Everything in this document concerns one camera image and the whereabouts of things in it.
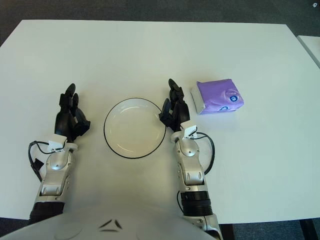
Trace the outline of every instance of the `robotic arm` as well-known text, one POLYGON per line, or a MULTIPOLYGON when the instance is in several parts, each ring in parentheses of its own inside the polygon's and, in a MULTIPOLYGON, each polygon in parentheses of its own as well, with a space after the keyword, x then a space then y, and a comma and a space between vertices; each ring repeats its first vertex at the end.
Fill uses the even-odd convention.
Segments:
POLYGON ((29 225, 63 213, 71 182, 70 173, 75 164, 73 152, 78 149, 73 141, 90 128, 90 121, 87 121, 84 113, 78 108, 79 96, 75 90, 76 86, 72 83, 65 93, 60 95, 61 109, 55 120, 55 134, 51 136, 48 143, 34 141, 29 145, 28 156, 31 168, 41 181, 30 214, 29 225), (43 152, 39 144, 48 145, 48 152, 43 152), (30 150, 33 145, 37 145, 42 153, 49 154, 43 179, 39 173, 43 163, 38 159, 35 159, 35 162, 31 159, 30 150))
POLYGON ((190 121, 182 88, 172 79, 169 79, 169 86, 170 100, 164 101, 159 118, 174 131, 171 141, 175 143, 183 217, 222 240, 217 216, 211 208, 205 172, 199 162, 200 149, 194 140, 197 138, 197 126, 190 121))

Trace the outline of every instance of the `black cylindrical joint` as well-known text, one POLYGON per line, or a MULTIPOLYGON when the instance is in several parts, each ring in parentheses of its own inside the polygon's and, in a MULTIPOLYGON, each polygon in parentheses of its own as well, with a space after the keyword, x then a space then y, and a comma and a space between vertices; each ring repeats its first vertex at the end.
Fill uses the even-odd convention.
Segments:
POLYGON ((64 206, 64 202, 36 202, 30 213, 28 225, 62 214, 64 206))
POLYGON ((213 214, 207 191, 181 192, 181 203, 185 216, 199 217, 213 214))

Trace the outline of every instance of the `blue logo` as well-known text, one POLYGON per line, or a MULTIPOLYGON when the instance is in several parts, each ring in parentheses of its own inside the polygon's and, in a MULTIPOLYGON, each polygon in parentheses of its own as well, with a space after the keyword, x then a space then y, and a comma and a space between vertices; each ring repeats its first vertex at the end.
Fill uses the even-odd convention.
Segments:
POLYGON ((219 111, 224 111, 224 110, 228 110, 229 108, 227 106, 223 106, 222 108, 220 108, 219 111))
POLYGON ((238 97, 233 95, 230 97, 231 102, 236 102, 238 100, 238 97))

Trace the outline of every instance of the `floor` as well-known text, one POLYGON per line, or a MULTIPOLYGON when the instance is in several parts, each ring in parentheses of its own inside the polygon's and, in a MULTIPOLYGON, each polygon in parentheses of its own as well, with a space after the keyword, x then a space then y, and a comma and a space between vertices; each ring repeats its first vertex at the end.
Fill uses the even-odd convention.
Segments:
MULTIPOLYGON (((22 19, 287 24, 296 36, 320 37, 320 7, 312 6, 317 1, 0 0, 0 45, 22 19)), ((0 237, 26 224, 26 220, 0 218, 0 237)), ((320 218, 313 224, 320 236, 320 218)), ((317 239, 303 229, 299 220, 233 225, 236 240, 317 239)))

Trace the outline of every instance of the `tissue package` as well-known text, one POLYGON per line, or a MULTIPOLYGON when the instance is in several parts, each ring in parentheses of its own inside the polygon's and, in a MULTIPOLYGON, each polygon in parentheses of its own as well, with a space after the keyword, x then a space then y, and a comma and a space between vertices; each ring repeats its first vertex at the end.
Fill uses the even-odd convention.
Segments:
POLYGON ((191 94, 198 114, 233 112, 244 104, 232 79, 197 81, 191 94))

